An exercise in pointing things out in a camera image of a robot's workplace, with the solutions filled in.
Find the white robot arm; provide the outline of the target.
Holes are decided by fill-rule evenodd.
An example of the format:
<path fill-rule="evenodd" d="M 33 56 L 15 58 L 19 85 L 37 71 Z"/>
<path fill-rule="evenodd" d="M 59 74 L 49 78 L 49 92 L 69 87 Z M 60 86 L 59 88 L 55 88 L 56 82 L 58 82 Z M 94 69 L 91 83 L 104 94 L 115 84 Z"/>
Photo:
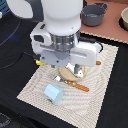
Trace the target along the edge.
<path fill-rule="evenodd" d="M 96 65 L 101 45 L 80 37 L 83 0 L 6 1 L 15 16 L 37 22 L 30 38 L 41 62 L 59 67 Z"/>

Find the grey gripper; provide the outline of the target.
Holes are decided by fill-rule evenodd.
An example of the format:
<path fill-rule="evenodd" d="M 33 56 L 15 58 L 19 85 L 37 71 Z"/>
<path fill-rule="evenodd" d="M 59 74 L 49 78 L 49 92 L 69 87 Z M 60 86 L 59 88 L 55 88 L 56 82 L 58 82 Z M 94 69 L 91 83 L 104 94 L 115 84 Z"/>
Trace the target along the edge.
<path fill-rule="evenodd" d="M 35 58 L 59 67 L 65 67 L 68 63 L 95 66 L 97 55 L 102 51 L 100 43 L 80 37 L 79 33 L 70 36 L 50 34 L 43 22 L 36 25 L 30 38 Z"/>

